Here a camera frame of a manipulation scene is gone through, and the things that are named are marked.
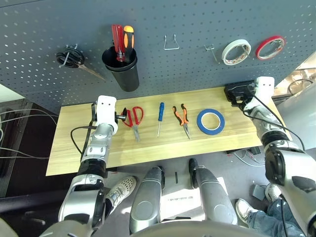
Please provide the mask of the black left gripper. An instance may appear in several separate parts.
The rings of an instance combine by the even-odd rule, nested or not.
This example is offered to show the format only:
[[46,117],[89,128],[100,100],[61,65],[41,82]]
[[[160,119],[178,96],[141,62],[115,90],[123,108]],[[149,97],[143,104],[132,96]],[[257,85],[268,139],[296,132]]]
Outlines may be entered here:
[[[115,121],[118,121],[119,119],[122,120],[123,123],[129,122],[129,110],[127,108],[123,109],[122,115],[118,115],[117,113],[115,113]],[[95,103],[91,104],[91,121],[97,121]]]

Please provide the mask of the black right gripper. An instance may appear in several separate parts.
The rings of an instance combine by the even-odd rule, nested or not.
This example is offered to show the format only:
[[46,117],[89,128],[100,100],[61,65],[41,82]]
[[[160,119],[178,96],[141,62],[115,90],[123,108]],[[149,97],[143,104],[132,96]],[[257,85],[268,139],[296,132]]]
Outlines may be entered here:
[[255,106],[256,99],[254,96],[247,97],[240,97],[240,98],[234,98],[232,100],[232,107],[245,107],[247,106]]

